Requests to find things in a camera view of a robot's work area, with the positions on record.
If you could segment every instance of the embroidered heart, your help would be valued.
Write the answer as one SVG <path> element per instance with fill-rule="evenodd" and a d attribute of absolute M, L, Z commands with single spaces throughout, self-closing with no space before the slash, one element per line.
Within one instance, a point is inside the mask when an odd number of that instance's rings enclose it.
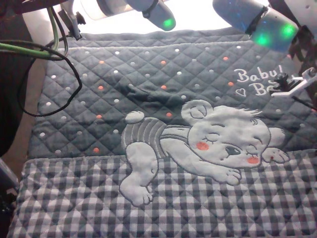
<path fill-rule="evenodd" d="M 244 88 L 240 88 L 240 89 L 237 89 L 236 90 L 236 93 L 243 96 L 243 97 L 246 97 L 247 94 L 246 94 L 246 90 Z"/>

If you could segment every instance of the black clamp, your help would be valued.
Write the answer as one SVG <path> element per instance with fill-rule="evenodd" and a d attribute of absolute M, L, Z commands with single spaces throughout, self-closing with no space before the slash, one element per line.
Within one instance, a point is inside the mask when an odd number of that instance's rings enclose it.
<path fill-rule="evenodd" d="M 154 0 L 152 5 L 147 10 L 142 11 L 143 17 L 146 19 L 149 19 L 151 17 L 151 12 L 157 6 L 158 3 L 159 3 L 159 0 Z"/>

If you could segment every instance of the pink cheek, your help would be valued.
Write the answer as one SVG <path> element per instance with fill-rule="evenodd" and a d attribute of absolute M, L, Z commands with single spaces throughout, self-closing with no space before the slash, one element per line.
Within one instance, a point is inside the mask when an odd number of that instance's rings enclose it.
<path fill-rule="evenodd" d="M 196 147 L 197 147 L 197 149 L 199 149 L 199 150 L 209 150 L 208 144 L 207 144 L 207 143 L 204 143 L 204 142 L 198 142 L 198 143 L 196 144 Z"/>
<path fill-rule="evenodd" d="M 258 157 L 251 156 L 251 157 L 248 158 L 248 163 L 249 164 L 257 164 L 258 162 L 260 162 L 260 159 Z"/>

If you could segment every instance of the gray quilted fabric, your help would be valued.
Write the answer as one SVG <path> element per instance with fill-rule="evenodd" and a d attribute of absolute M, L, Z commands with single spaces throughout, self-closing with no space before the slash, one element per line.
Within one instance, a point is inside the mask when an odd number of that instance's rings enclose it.
<path fill-rule="evenodd" d="M 315 150 L 242 172 L 239 185 L 191 175 L 159 159 L 153 201 L 136 208 L 119 192 L 125 156 L 26 163 L 10 238 L 315 238 Z"/>
<path fill-rule="evenodd" d="M 85 35 L 69 45 L 83 89 L 64 111 L 36 119 L 29 159 L 124 155 L 121 134 L 129 112 L 188 125 L 180 111 L 193 99 L 263 111 L 267 126 L 285 131 L 284 151 L 317 147 L 316 113 L 290 99 L 272 99 L 263 90 L 275 73 L 294 74 L 291 60 L 231 28 Z M 64 105 L 76 88 L 65 62 L 49 62 L 39 113 Z M 300 97 L 308 99 L 306 93 Z"/>

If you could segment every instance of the bear's head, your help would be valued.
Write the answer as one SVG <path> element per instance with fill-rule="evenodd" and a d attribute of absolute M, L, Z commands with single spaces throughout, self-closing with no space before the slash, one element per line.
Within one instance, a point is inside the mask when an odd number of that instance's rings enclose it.
<path fill-rule="evenodd" d="M 256 118 L 260 113 L 190 101 L 182 108 L 182 117 L 192 126 L 188 144 L 206 162 L 236 169 L 257 167 L 271 139 L 269 128 Z"/>

